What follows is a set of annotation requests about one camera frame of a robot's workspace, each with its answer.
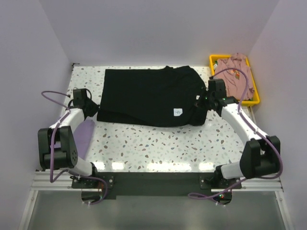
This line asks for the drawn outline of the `black t shirt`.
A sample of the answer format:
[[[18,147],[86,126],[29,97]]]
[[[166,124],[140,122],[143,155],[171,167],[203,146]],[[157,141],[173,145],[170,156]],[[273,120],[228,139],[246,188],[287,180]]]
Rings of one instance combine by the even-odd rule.
[[[207,111],[196,103],[204,89],[204,81],[189,66],[107,69],[97,120],[152,127],[201,126]]]

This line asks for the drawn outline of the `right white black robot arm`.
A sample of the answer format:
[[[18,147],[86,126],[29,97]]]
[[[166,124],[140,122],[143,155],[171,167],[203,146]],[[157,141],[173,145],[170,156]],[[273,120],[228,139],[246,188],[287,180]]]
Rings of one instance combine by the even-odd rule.
[[[235,97],[226,95],[223,80],[209,80],[196,106],[214,110],[240,137],[244,144],[241,158],[237,162],[219,165],[215,168],[213,181],[219,188],[225,188],[235,178],[275,179],[283,172],[280,156],[280,140],[268,136],[245,114]]]

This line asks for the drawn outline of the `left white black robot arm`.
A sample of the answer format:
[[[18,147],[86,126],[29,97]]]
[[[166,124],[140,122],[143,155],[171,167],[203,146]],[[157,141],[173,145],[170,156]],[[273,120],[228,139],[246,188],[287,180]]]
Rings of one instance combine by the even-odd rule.
[[[99,105],[86,89],[74,89],[68,96],[65,111],[58,121],[38,131],[39,162],[43,170],[49,170],[49,180],[55,182],[63,173],[83,177],[89,188],[99,184],[95,165],[86,160],[94,134],[94,115]]]

